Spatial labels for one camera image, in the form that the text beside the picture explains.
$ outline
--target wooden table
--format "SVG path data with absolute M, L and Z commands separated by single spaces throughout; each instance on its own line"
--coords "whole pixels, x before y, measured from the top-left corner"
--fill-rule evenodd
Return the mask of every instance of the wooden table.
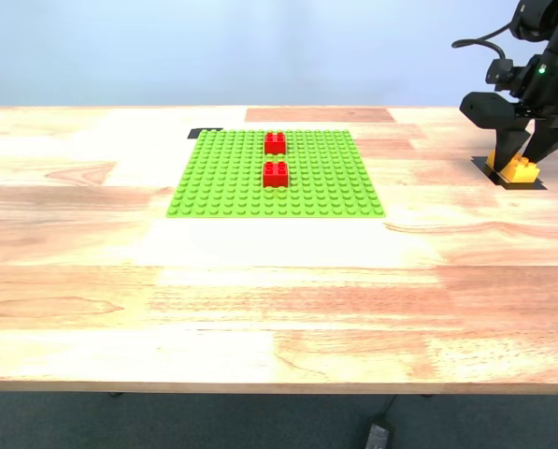
M 166 219 L 197 127 L 349 129 L 387 218 Z M 558 153 L 509 191 L 493 145 L 456 108 L 0 109 L 0 390 L 558 394 Z

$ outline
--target green baseplate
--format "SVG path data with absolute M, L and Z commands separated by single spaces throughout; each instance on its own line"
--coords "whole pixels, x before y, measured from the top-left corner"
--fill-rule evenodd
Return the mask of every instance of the green baseplate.
M 287 154 L 264 154 L 267 132 L 283 132 Z M 286 161 L 289 187 L 262 185 L 264 162 Z M 202 131 L 169 218 L 383 218 L 348 131 Z

